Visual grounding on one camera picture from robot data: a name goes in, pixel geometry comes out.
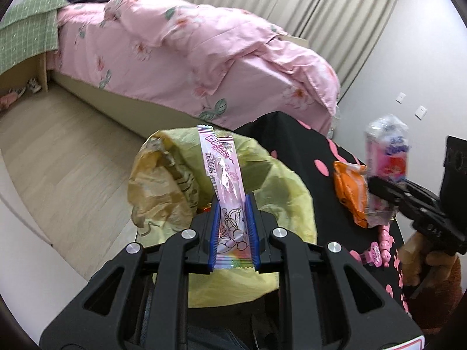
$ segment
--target metal screw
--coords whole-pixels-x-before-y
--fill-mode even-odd
[[[274,237],[284,238],[287,235],[287,231],[284,228],[275,228],[272,231],[272,234],[274,235]]]
[[[185,229],[182,231],[182,237],[185,239],[192,239],[196,237],[196,232],[193,229]]]
[[[328,243],[327,248],[330,252],[340,252],[342,250],[342,246],[337,242]]]
[[[136,242],[133,242],[133,243],[127,245],[127,253],[128,254],[136,254],[140,250],[141,250],[141,245],[137,244]]]

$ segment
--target orange snack bag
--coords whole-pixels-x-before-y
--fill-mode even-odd
[[[368,228],[366,211],[368,189],[365,180],[367,166],[334,162],[334,187],[339,201],[352,213],[358,226]]]

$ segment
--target light switch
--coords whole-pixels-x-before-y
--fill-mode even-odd
[[[419,108],[415,111],[415,116],[421,120],[423,117],[425,117],[427,110],[428,109],[426,109],[424,106],[420,105]]]
[[[401,92],[401,93],[399,93],[399,96],[397,97],[396,101],[399,104],[402,104],[402,100],[404,99],[404,97],[406,97],[406,94]]]

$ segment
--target bed frame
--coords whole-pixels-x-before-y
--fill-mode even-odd
[[[161,129],[193,127],[206,122],[186,113],[153,102],[136,100],[90,84],[52,73],[52,79],[80,99],[95,107],[106,116],[127,127],[131,131],[148,138]]]

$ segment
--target trash bag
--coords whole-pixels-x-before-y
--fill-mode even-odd
[[[254,139],[230,132],[237,149],[245,193],[255,194],[258,209],[272,213],[279,226],[316,243],[313,203],[297,174],[274,159]],[[196,128],[158,131],[141,147],[128,184],[137,241],[144,247],[165,242],[190,226],[197,207],[214,195],[206,176]],[[253,301],[279,287],[275,273],[253,268],[217,269],[190,275],[189,307],[218,307]]]

